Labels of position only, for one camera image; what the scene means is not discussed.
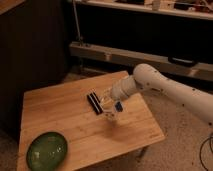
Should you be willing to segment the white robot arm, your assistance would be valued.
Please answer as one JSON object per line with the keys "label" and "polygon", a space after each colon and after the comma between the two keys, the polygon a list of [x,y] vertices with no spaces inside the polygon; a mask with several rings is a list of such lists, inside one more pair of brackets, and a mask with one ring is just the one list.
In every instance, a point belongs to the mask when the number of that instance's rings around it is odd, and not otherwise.
{"label": "white robot arm", "polygon": [[169,79],[149,64],[137,65],[132,75],[114,83],[110,97],[113,100],[126,100],[139,91],[149,89],[162,92],[213,127],[212,94]]}

